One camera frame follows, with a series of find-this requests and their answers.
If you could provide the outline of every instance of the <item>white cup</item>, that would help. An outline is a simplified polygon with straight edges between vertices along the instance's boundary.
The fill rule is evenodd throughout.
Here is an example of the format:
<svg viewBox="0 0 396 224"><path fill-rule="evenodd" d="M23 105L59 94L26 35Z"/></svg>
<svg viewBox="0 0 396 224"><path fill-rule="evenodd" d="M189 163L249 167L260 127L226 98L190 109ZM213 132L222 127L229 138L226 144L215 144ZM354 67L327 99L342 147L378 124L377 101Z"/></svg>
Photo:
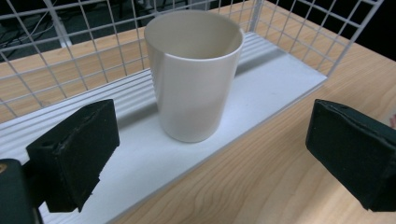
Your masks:
<svg viewBox="0 0 396 224"><path fill-rule="evenodd" d="M183 10L145 29L160 122L172 137L200 142L219 127L244 33L216 13Z"/></svg>

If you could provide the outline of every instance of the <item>white tray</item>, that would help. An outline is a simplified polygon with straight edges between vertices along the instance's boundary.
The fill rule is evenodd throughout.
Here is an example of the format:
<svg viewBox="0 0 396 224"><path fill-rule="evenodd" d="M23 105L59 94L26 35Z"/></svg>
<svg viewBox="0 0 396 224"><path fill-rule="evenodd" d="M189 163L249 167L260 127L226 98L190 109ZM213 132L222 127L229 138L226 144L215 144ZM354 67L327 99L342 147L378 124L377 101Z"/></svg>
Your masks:
<svg viewBox="0 0 396 224"><path fill-rule="evenodd" d="M105 223L180 178L325 80L318 71L248 33L221 124L207 140L181 143L163 132L150 71L146 70L0 124L0 158L28 161L25 147L39 135L86 104L114 99L120 146L82 212L50 214L46 205L40 207L45 223Z"/></svg>

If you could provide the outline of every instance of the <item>wooden surface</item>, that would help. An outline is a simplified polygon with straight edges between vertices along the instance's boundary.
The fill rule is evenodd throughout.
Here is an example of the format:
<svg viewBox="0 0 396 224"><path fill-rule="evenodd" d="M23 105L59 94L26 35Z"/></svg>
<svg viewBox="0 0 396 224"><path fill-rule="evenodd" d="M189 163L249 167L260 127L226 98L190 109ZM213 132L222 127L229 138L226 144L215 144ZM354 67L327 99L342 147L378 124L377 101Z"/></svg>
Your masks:
<svg viewBox="0 0 396 224"><path fill-rule="evenodd" d="M396 106L395 73L395 62L354 45L319 90L115 223L396 223L396 213L364 210L304 145L315 99L383 119Z"/></svg>
<svg viewBox="0 0 396 224"><path fill-rule="evenodd" d="M246 8L243 14L234 14L234 20L239 20L240 15L243 18L241 21L249 20L252 10L248 4L250 2L246 2L243 7ZM241 8L241 5L235 5L232 10L237 11L237 6ZM269 7L262 10L263 21L271 20L271 14L267 10ZM283 27L284 19L282 15L276 16L275 22L279 20L279 28ZM289 22L287 26L291 36L300 30L298 22ZM269 29L265 22L259 24L258 33L273 42L277 42L280 37L280 33ZM307 33L303 30L298 38L310 43L313 36L315 33L308 29ZM285 35L283 37L280 38L279 45L284 49L289 48L293 55L303 57L306 47L298 43L293 46L290 38ZM137 38L137 31L120 35L121 43L125 43L122 52L128 50L130 54L125 55L131 57L130 60L144 46L142 42L139 47ZM323 51L326 51L326 46L332 43L329 39L332 37L319 37L318 43L315 42L314 45L323 47ZM100 48L105 49L100 56L104 57L104 66L110 81L148 67L147 58L142 59L143 63L137 58L136 63L126 65L128 71L125 74L125 68L119 66L122 61L119 49L114 47L117 43L115 36L99 39L97 43L101 43ZM342 49L337 42L336 47L329 53L330 57L336 59ZM75 50L76 55L81 57L78 59L79 69L84 76L88 74L86 80L91 85L89 88L106 83L104 74L100 72L101 66L90 56L93 51L92 43L83 43L71 50ZM56 75L64 81L63 88L67 97L86 90L81 85L81 79L78 79L74 62L67 61L70 60L70 54L66 49L45 53L44 57L53 66ZM312 54L308 55L305 62L315 66L318 59L318 55ZM15 105L10 104L18 115L65 98L59 88L52 88L54 80L46 77L48 69L43 69L42 72L31 71L44 67L37 56L12 63L17 71L25 74L24 78L32 85L33 91L49 88L37 95L40 101L38 103L26 98ZM331 62L326 62L319 70L326 73L331 66ZM0 64L0 67L2 77L13 74L7 64ZM359 202L327 172L304 145L312 105L317 98L352 106L375 119L389 120L389 113L396 107L395 73L395 62L359 45L353 45L323 87L240 137L197 169L137 207L126 211L114 222L396 223L396 213L372 213L362 209ZM28 93L17 78L9 81L14 83L1 83L2 100L7 100L3 95L10 99ZM13 117L3 107L0 108L0 114L0 121Z"/></svg>

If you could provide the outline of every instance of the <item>wire rack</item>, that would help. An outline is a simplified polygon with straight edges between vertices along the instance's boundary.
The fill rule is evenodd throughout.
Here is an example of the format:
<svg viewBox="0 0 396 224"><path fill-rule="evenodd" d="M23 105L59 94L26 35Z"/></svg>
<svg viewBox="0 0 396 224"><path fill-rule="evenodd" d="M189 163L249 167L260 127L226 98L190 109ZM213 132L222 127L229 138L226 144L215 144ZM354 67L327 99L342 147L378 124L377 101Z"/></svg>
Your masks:
<svg viewBox="0 0 396 224"><path fill-rule="evenodd" d="M0 2L5 122L149 69L144 26L173 10L222 14L329 76L383 0Z"/></svg>

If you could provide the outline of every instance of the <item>dark background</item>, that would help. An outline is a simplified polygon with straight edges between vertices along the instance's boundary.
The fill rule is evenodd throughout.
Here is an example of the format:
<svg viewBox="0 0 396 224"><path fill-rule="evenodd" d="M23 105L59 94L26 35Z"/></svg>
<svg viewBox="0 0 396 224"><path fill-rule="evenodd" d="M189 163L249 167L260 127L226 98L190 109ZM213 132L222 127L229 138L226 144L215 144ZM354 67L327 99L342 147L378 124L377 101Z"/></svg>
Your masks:
<svg viewBox="0 0 396 224"><path fill-rule="evenodd" d="M233 3L240 2L241 0L233 0ZM276 3L276 0L268 0L270 2ZM67 4L70 2L77 2L77 0L57 0L56 5ZM157 1L157 6L161 6L163 0ZM230 5L232 0L221 0L221 5L226 6ZM338 0L334 5L333 12L337 15L341 15L344 18L347 18L348 13L350 10L356 5L358 0ZM44 7L42 0L12 0L14 7L19 11L26 11L29 9L41 8ZM126 2L126 0L110 0L111 8L113 11L115 21L122 21L126 19L131 19L134 15L132 13L131 4ZM279 5L287 10L290 10L293 0L281 0L279 1ZM316 5L328 8L332 0L317 0ZM212 7L218 7L219 2L213 2L211 4ZM108 8L104 4L94 4L94 5L87 5L86 14L90 24L92 25L91 28L95 26L100 26L103 24L109 24L111 22L108 16ZM361 7L358 8L356 15L351 18L352 21L360 23L367 14L368 10L371 7L368 7L367 4L361 4ZM297 1L296 5L293 8L293 13L296 13L301 16L305 16L309 6L299 3ZM85 22L80 13L78 13L79 8L76 8L75 11L68 10L68 11L61 11L59 12L61 19L64 22L64 26L68 33L73 33L76 31L82 31L87 29ZM141 14L144 14L145 11L143 8L139 8ZM8 14L10 12L10 8L7 6L6 0L0 0L0 15ZM321 24L324 13L318 10L312 10L308 19L313 21L317 24ZM37 20L40 19L39 17L36 18L35 21L32 20L24 20L26 21L26 26L30 29L30 31L34 30L37 26ZM140 21L138 26L145 25L149 19ZM19 45L23 43L27 43L29 40L24 37L24 32L18 27L18 23L15 23L11 20L2 20L0 21L2 26L0 27L0 48L6 48L13 45ZM343 23L337 19L329 17L325 24L323 25L327 29L330 29L336 33L340 30ZM128 23L119 25L116 27L117 32L122 32L129 29L134 29L135 25ZM352 34L356 31L356 29L352 26L347 26L345 31L342 33L342 36L346 38L350 38ZM37 28L35 29L35 40L38 39L45 39L51 36L56 36L56 33L53 28L51 28L51 21L50 15L47 15L44 18ZM112 35L114 34L114 28L109 27L108 29L100 30L93 32L93 37L101 37L105 35ZM72 36L71 40L74 44L90 40L89 34L83 35L76 35ZM361 33L360 37L356 41L358 44L363 45L364 47L376 51L393 61L396 61L396 0L385 0L379 10L375 13L373 18L367 24L366 28ZM57 49L60 47L60 44L57 41L46 43L45 45L38 46L41 51L46 51L50 49ZM12 60L15 58L23 57L30 54L35 54L36 51L33 48L26 48L22 50L13 50L10 52L5 52L7 57Z"/></svg>

